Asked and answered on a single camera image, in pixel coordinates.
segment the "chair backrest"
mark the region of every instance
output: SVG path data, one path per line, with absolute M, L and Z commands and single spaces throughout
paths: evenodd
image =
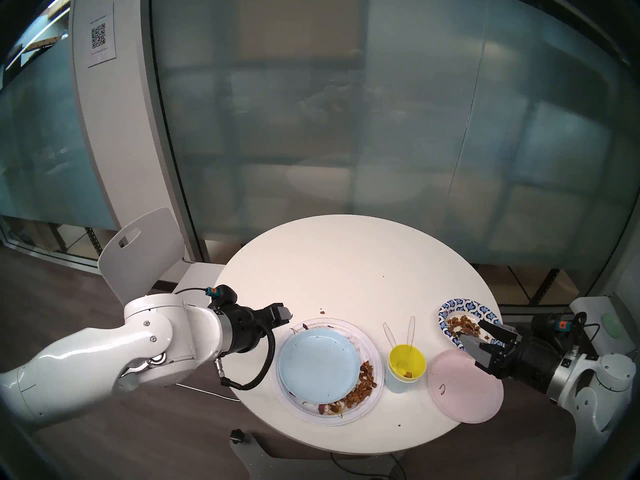
M 135 219 L 103 249 L 98 269 L 123 305 L 145 296 L 184 256 L 184 239 L 168 208 Z

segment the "dark wooden floor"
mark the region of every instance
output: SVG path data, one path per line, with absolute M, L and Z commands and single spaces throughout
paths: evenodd
M 101 277 L 0 245 L 0 372 L 82 328 L 122 323 L 122 306 Z M 204 365 L 184 383 L 231 395 L 217 380 L 213 366 Z M 239 402 L 175 386 L 139 388 L 34 439 L 75 478 L 248 479 L 228 445 L 234 428 L 253 432 L 273 456 L 328 458 L 282 436 Z M 574 433 L 569 413 L 505 380 L 504 404 L 493 419 L 462 424 L 411 449 L 402 464 L 409 479 L 550 479 L 568 473 Z M 392 474 L 401 478 L 397 469 Z

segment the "pink plate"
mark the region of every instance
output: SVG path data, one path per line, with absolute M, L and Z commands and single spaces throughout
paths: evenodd
M 427 373 L 433 400 L 448 417 L 464 423 L 482 423 L 503 405 L 503 382 L 475 366 L 459 349 L 440 353 Z

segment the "cup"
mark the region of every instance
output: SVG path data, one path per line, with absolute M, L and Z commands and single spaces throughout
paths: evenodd
M 418 349 L 408 344 L 397 345 L 391 349 L 386 361 L 386 387 L 395 394 L 402 394 L 420 380 L 426 369 L 427 361 Z

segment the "qr code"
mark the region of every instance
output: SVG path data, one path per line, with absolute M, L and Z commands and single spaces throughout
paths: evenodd
M 91 29 L 91 49 L 96 49 L 98 46 L 106 44 L 107 38 L 104 35 L 104 26 L 105 24 L 100 24 Z

